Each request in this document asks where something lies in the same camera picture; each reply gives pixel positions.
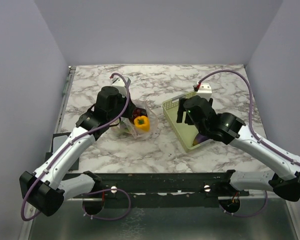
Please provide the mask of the purple toy grapes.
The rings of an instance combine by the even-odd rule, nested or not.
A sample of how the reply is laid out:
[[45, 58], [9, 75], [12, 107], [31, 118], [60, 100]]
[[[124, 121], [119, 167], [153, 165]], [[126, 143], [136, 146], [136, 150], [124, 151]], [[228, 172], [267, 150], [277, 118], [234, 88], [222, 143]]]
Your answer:
[[137, 118], [141, 116], [148, 116], [147, 111], [144, 108], [136, 107], [132, 112], [132, 117]]

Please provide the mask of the green perforated plastic basket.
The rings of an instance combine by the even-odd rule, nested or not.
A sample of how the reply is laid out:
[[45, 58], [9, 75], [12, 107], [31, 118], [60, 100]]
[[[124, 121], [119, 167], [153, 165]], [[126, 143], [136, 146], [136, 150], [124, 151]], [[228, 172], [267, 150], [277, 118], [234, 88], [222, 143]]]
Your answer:
[[189, 91], [181, 95], [170, 98], [162, 103], [163, 115], [174, 134], [179, 140], [181, 146], [186, 153], [192, 152], [195, 149], [201, 148], [212, 142], [211, 139], [205, 140], [197, 145], [193, 145], [195, 137], [199, 133], [194, 125], [187, 125], [183, 123], [177, 123], [177, 111], [179, 107], [180, 98], [191, 98], [195, 95], [195, 92]]

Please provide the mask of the clear zip top bag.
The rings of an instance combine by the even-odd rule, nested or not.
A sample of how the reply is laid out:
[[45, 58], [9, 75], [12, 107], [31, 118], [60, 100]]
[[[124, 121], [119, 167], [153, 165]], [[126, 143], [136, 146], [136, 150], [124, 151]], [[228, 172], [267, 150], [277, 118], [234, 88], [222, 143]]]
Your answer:
[[158, 117], [146, 101], [136, 100], [132, 117], [121, 118], [112, 128], [116, 135], [128, 134], [137, 140], [148, 139], [157, 130]]

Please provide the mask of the dark purple toy eggplant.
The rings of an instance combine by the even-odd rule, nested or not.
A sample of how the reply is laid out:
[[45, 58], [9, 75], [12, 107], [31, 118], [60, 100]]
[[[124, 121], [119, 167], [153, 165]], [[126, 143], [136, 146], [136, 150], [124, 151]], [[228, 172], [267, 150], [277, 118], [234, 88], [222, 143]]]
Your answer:
[[196, 145], [200, 145], [201, 143], [205, 142], [209, 140], [208, 137], [206, 137], [205, 135], [201, 135], [200, 133], [198, 133], [195, 137], [194, 140], [192, 142], [192, 146], [196, 146]]

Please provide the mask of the yellow toy bell pepper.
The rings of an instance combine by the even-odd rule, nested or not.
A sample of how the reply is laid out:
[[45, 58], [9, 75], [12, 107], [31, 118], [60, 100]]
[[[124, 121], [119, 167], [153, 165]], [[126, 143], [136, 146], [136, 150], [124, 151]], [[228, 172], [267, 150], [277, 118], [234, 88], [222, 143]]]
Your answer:
[[136, 128], [148, 132], [150, 130], [150, 122], [147, 116], [136, 117], [133, 121], [133, 124]]

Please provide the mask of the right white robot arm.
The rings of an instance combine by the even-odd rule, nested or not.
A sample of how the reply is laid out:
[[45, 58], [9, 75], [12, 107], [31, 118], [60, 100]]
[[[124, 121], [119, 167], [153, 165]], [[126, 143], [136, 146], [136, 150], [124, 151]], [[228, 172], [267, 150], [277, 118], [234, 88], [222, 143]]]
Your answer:
[[216, 113], [212, 102], [198, 95], [180, 98], [177, 123], [193, 125], [204, 138], [240, 149], [270, 169], [233, 171], [230, 178], [220, 182], [220, 191], [226, 196], [243, 190], [270, 191], [284, 200], [297, 202], [300, 199], [300, 156], [253, 133], [251, 126], [239, 117], [228, 112]]

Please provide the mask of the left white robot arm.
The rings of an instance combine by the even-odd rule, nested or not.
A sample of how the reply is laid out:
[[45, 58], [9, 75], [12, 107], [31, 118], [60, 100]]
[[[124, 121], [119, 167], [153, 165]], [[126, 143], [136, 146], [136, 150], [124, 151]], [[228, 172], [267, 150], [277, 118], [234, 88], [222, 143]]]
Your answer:
[[132, 116], [134, 104], [127, 86], [105, 86], [97, 94], [96, 102], [83, 113], [65, 142], [33, 172], [19, 177], [23, 198], [20, 215], [25, 215], [26, 204], [47, 217], [59, 210], [64, 201], [80, 195], [91, 198], [102, 196], [111, 189], [90, 171], [64, 179], [74, 162], [119, 119]]

